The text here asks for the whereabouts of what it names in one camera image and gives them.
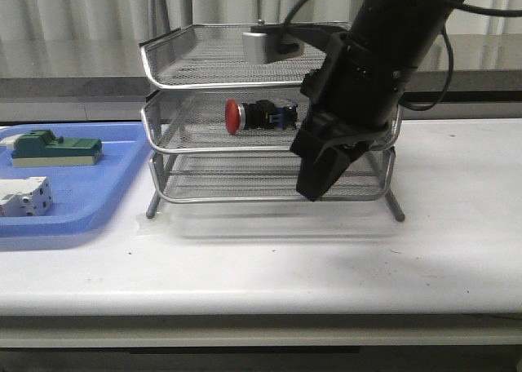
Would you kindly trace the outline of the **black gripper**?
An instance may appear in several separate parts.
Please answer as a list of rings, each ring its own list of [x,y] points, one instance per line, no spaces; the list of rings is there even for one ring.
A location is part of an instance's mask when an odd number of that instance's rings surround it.
[[[321,67],[301,84],[310,104],[290,147],[301,157],[296,190],[315,202],[385,134],[416,70],[416,54],[404,45],[366,42],[349,32],[302,39],[325,54]]]

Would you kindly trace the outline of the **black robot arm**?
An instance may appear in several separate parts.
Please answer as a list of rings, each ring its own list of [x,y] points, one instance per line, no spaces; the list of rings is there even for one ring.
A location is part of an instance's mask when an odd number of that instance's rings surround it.
[[[428,0],[364,0],[351,28],[330,35],[322,66],[301,86],[310,104],[290,146],[301,158],[298,193],[310,201],[323,196],[387,133],[451,11]]]

